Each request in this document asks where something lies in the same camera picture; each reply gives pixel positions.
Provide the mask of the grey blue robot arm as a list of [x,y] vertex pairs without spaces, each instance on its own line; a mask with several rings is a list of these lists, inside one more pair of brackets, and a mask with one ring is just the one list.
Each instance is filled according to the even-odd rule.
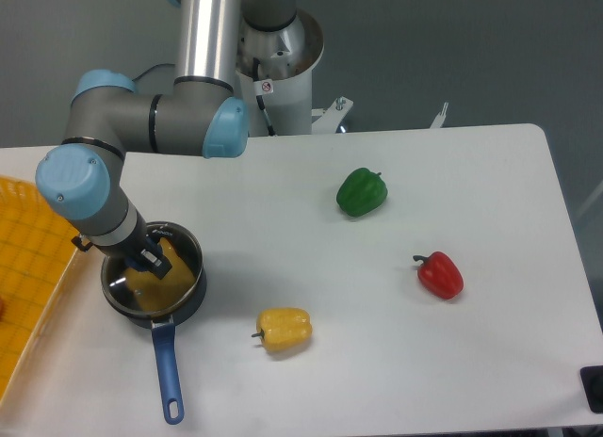
[[296,0],[169,1],[182,16],[172,93],[140,95],[132,79],[109,70],[84,74],[65,138],[35,176],[49,206],[78,231],[80,250],[96,247],[157,278],[171,262],[121,189],[126,155],[241,155],[249,117],[234,94],[239,28],[275,31],[292,23],[297,10]]

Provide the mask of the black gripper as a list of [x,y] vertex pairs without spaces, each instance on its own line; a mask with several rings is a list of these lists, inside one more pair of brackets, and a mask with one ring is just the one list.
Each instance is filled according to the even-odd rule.
[[123,259],[129,267],[150,272],[162,280],[171,271],[172,264],[162,251],[147,250],[147,231],[135,229],[128,235],[76,235],[71,242],[82,252],[96,247],[104,255]]

